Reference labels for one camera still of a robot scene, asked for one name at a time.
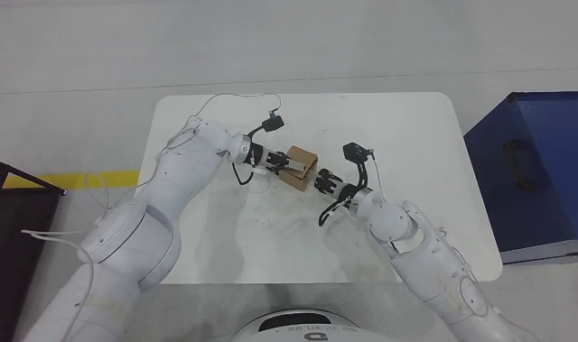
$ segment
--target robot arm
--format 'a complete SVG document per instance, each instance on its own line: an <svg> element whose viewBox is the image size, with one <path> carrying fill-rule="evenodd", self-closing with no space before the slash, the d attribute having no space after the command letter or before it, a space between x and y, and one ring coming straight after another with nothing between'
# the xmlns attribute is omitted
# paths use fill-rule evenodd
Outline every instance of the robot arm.
<svg viewBox="0 0 578 342"><path fill-rule="evenodd" d="M120 339L140 293L161 282L176 264L182 211L225 160L271 171L304 169L303 164L253 143L247 135L232 134L217 122L190 120L159 153L146 186L132 200L113 208L86 236L81 246L92 261L79 254L85 264L59 291L25 341ZM93 283L82 307L91 267Z"/></svg>
<svg viewBox="0 0 578 342"><path fill-rule="evenodd" d="M373 151L354 143L343 147L347 160L359 167ZM367 175L359 176L366 180ZM409 290L442 318L462 342L520 341L507 322L482 294L469 265L412 202L388 203L380 190L344 182L321 170L315 188L340 201L367 226ZM412 241L416 247L399 253L394 242Z"/></svg>

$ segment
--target small brown box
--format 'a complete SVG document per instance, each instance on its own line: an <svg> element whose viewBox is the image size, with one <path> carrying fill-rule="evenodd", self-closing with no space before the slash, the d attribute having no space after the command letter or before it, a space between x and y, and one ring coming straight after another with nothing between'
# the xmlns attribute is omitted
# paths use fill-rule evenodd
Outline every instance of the small brown box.
<svg viewBox="0 0 578 342"><path fill-rule="evenodd" d="M279 171L279 179L297 190L305 191L309 184L307 172L315 171L315 168L317 167L317 154L307 152L293 145L289 148L287 156L296 162L302 162L305 164L305 171Z"/></svg>

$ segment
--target white table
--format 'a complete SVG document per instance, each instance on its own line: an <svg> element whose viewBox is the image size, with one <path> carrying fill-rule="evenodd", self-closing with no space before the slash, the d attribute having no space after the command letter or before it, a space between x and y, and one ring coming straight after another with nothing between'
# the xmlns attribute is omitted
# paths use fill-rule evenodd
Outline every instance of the white table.
<svg viewBox="0 0 578 342"><path fill-rule="evenodd" d="M154 156L210 96L161 100L154 112L139 182ZM481 281L501 273L501 260L460 127L448 97L438 93L281 95L285 126L255 141L286 152L295 144L317 153L319 167L357 182L341 146L373 148L386 199L411 199L470 262ZM271 97L223 96L202 112L231 131L247 133L277 105ZM368 163L369 186L378 187ZM238 168L241 178L248 170ZM324 227L331 203L312 185L304 193L275 176L256 175L239 187L229 164L184 210L182 253L163 283L300 283L395 281L396 274L366 228L346 211Z"/></svg>

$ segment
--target blue box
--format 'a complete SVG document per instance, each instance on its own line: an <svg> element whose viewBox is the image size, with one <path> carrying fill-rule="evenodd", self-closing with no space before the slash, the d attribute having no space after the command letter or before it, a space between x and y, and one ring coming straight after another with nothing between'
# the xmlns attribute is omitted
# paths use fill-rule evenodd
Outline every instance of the blue box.
<svg viewBox="0 0 578 342"><path fill-rule="evenodd" d="M578 92L512 93L465 136L507 263L578 258Z"/></svg>

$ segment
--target black cable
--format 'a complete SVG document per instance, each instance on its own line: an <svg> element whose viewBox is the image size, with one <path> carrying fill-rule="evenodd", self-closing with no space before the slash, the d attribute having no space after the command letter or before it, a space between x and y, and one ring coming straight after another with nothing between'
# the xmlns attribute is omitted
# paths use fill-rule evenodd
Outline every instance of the black cable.
<svg viewBox="0 0 578 342"><path fill-rule="evenodd" d="M237 177L238 185L245 185L245 184L249 183L251 181L251 179L253 179L254 173L251 171L251 174L249 174L249 177L247 178L247 180L241 181L241 179L238 176L237 168L235 167L235 163L232 162L231 165L233 166L233 171L235 172L235 176Z"/></svg>
<svg viewBox="0 0 578 342"><path fill-rule="evenodd" d="M255 135L256 132L258 132L259 130L263 129L264 127L262 125L256 127L255 129L251 130L249 132L249 134L247 134L247 136L249 137L249 139L253 140L253 135Z"/></svg>
<svg viewBox="0 0 578 342"><path fill-rule="evenodd" d="M335 200L325 210L323 210L323 212L319 215L319 226L323 226L325 224L325 221L327 221L327 218L329 217L329 212L335 210L340 203L341 200Z"/></svg>

